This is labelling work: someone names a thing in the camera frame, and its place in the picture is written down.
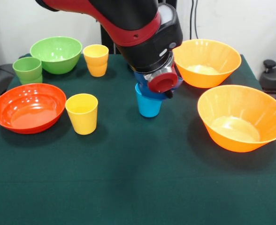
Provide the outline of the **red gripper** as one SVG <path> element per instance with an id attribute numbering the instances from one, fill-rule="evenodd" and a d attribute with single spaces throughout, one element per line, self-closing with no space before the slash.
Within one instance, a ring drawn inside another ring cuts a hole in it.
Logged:
<path id="1" fill-rule="evenodd" d="M 167 72 L 159 74 L 148 81 L 148 88 L 152 92 L 165 92 L 167 98 L 173 97 L 172 89 L 177 84 L 178 78 L 176 73 Z"/>

